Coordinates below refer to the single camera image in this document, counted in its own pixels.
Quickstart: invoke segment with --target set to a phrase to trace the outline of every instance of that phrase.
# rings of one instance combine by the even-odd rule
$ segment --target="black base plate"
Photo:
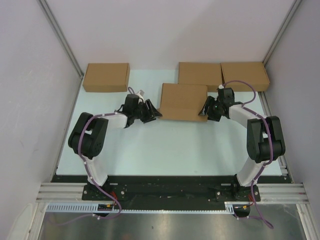
[[[213,211],[225,210],[226,201],[249,202],[247,195],[232,196],[231,186],[226,185],[232,179],[210,176],[109,176],[102,188],[107,193],[114,192],[125,210]],[[110,200],[90,183],[83,192],[84,201]]]

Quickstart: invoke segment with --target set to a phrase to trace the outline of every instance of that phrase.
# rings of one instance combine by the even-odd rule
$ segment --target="metal frame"
[[[47,1],[46,0],[37,0],[37,2],[39,3],[44,15],[46,16],[46,18],[50,24],[50,26],[52,27],[55,35],[57,36],[59,42],[61,43],[62,48],[64,49],[66,55],[68,56],[68,58],[72,62],[74,69],[78,73],[79,77],[82,78],[84,73],[82,72],[81,67],[80,67],[74,53],[72,52],[71,47],[70,47],[64,33],[62,32],[51,8],[49,7],[49,5],[47,3]]]
[[[57,20],[55,19],[48,3],[46,0],[37,0],[40,7],[42,8],[45,16],[48,19],[53,31],[57,35],[63,49],[65,50],[67,56],[71,60],[73,67],[77,71],[80,77],[83,77],[82,72],[77,59],[75,58]],[[302,0],[295,0],[292,4],[287,16],[285,17],[283,24],[281,25],[278,33],[276,34],[267,54],[264,57],[263,64],[266,66],[271,58],[274,50],[276,49],[278,42],[286,31],[288,24],[299,8]],[[266,94],[264,92],[259,93],[263,111],[266,115],[271,115],[271,110],[268,105]],[[287,175],[290,173],[287,169],[287,161],[284,157],[279,159],[279,164],[282,169],[282,174]],[[82,194],[84,190],[85,183],[43,183],[39,190],[39,194],[36,199],[36,212],[33,218],[32,226],[29,231],[28,240],[37,240],[41,231],[42,222],[45,216],[45,212],[48,205],[63,206],[63,203],[69,203],[69,206],[82,206],[88,204],[100,203],[98,201],[82,201]],[[296,204],[299,211],[300,219],[308,240],[319,239],[318,228],[315,224],[315,220],[311,211],[308,197],[306,195],[305,188],[303,184],[258,184],[261,202],[258,204]],[[104,201],[103,203],[112,203],[112,201]],[[226,208],[232,204],[232,202],[226,202]],[[135,211],[127,210],[128,213],[177,213],[177,211]]]
[[[278,32],[275,35],[275,38],[272,41],[272,44],[269,48],[269,50],[266,52],[266,55],[263,59],[263,65],[267,66],[272,54],[274,53],[278,43],[280,42],[280,39],[282,38],[283,34],[285,33],[289,23],[291,22],[293,16],[295,15],[296,11],[298,10],[300,4],[302,3],[303,0],[295,0],[293,4],[291,5],[290,10],[288,11],[287,15],[284,18],[284,21],[279,28]]]
[[[112,204],[112,201],[83,201],[82,194],[86,183],[43,183],[36,198],[37,210],[30,229],[28,240],[37,240],[41,230],[41,223],[48,206],[49,212],[88,213],[90,207],[98,203]],[[319,239],[319,232],[315,225],[310,203],[302,183],[294,184],[258,184],[261,201],[258,204],[296,204],[308,240]],[[153,210],[125,210],[124,214],[233,214],[232,204],[247,204],[247,202],[225,202],[226,210],[222,211],[153,211]]]

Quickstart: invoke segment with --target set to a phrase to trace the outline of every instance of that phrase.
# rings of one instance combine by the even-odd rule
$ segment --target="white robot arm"
[[[148,123],[161,116],[149,99],[144,100],[142,90],[128,94],[124,104],[115,112],[95,116],[83,112],[71,132],[68,145],[82,158],[88,181],[102,186],[108,178],[108,170],[103,163],[105,159],[98,156],[107,130],[128,128],[136,119]]]

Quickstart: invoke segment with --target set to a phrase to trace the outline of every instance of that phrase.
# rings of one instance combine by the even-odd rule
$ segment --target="metal floor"
[[[64,226],[79,213],[46,213],[38,240],[304,240],[296,205],[260,205],[274,229],[255,219],[229,214],[127,213],[111,220],[86,217]],[[250,215],[257,215],[253,207]]]

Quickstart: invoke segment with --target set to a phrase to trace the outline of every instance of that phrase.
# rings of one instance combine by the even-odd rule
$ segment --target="cardboard flap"
[[[161,107],[160,113],[163,115],[160,119],[169,120],[180,120],[180,121],[195,121],[195,122],[206,122],[207,116],[198,116],[201,109],[180,109],[180,108],[169,108]]]

